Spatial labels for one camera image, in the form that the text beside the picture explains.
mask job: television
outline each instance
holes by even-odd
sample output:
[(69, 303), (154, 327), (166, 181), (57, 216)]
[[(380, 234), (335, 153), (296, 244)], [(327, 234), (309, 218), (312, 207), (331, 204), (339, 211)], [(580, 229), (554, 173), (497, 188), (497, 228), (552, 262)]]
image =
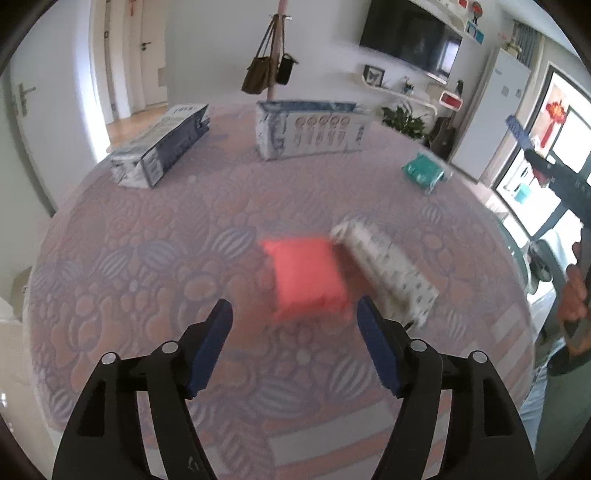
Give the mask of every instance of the television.
[(410, 0), (373, 0), (360, 45), (447, 83), (462, 36)]

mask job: cardboard box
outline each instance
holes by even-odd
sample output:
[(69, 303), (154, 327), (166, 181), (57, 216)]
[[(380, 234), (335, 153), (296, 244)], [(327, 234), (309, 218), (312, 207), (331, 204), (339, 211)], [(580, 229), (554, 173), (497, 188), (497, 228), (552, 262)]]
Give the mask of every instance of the cardboard box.
[(258, 102), (256, 141), (264, 160), (363, 149), (373, 117), (356, 103)]
[(176, 105), (108, 159), (119, 185), (153, 188), (177, 160), (209, 130), (208, 105)]

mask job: black bag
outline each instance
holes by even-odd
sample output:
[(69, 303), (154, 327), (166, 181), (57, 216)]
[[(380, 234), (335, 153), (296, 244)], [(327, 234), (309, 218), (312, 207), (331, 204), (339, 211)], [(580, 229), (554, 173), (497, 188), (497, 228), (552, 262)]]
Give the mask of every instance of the black bag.
[(283, 57), (279, 70), (277, 71), (277, 83), (279, 85), (287, 85), (290, 81), (291, 71), (296, 63), (299, 63), (294, 57), (285, 53), (285, 16), (281, 19), (281, 38), (283, 40)]

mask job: refrigerator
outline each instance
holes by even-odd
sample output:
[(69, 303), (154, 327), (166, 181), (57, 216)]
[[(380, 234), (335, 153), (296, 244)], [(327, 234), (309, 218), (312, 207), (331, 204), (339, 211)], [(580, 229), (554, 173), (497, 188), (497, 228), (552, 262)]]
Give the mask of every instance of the refrigerator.
[(450, 162), (479, 180), (507, 132), (508, 116), (516, 113), (530, 70), (502, 48), (491, 56)]

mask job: hand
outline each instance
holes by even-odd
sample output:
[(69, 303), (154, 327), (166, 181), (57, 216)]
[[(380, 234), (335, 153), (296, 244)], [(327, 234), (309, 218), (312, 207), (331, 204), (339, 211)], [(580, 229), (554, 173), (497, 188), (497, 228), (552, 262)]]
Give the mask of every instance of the hand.
[[(579, 243), (573, 245), (573, 252), (578, 258), (580, 254)], [(587, 288), (579, 268), (576, 265), (569, 265), (566, 269), (566, 275), (569, 280), (561, 294), (557, 313), (558, 321), (563, 324), (564, 322), (576, 322), (585, 317), (591, 319), (591, 311), (584, 303), (587, 298)], [(571, 356), (580, 355), (591, 349), (591, 333), (577, 346), (572, 345), (568, 337), (566, 339)]]

